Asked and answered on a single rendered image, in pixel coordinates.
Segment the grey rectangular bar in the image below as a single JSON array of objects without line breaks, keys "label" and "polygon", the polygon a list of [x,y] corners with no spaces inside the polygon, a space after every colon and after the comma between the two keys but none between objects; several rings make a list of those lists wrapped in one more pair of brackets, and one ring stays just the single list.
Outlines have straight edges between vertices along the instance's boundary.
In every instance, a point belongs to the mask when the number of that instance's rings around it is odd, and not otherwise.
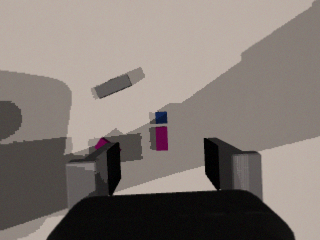
[{"label": "grey rectangular bar", "polygon": [[104,84],[101,84],[97,87],[94,87],[97,96],[99,99],[102,99],[106,96],[109,96],[111,94],[114,94],[118,91],[121,91],[123,89],[126,89],[128,87],[132,86],[131,81],[127,74],[118,77],[116,79],[113,79],[109,82],[106,82]]}]

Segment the dark magenta block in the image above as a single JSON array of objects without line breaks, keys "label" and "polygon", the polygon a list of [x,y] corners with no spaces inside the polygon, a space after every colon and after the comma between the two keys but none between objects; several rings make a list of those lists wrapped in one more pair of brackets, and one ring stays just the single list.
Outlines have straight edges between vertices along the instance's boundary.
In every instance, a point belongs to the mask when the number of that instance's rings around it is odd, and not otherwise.
[{"label": "dark magenta block", "polygon": [[156,127],[156,151],[168,150],[167,126]]},{"label": "dark magenta block", "polygon": [[105,139],[104,137],[102,137],[96,144],[95,149],[99,149],[101,146],[103,146],[106,143],[111,143],[111,142]]}]

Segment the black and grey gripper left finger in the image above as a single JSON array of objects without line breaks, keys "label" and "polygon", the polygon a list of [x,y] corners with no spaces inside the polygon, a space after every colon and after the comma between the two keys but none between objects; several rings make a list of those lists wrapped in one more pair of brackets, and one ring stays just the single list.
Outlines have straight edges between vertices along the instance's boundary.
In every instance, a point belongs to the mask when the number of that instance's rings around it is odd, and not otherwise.
[{"label": "black and grey gripper left finger", "polygon": [[68,212],[79,201],[113,195],[121,180],[119,142],[106,143],[84,159],[66,163]]}]

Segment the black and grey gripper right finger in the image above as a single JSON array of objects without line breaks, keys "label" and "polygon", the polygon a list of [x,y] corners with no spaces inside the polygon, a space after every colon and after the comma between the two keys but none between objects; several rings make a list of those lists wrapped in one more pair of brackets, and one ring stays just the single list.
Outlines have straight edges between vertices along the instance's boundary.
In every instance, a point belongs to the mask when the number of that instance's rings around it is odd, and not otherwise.
[{"label": "black and grey gripper right finger", "polygon": [[205,174],[216,190],[245,190],[263,201],[261,154],[204,138]]}]

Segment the small dark blue block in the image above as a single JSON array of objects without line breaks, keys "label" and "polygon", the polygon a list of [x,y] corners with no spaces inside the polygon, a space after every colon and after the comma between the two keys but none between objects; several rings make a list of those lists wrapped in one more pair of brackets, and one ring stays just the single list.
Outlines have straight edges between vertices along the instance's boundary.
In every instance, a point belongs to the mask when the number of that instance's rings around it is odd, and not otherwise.
[{"label": "small dark blue block", "polygon": [[155,112],[156,124],[167,123],[167,112]]}]

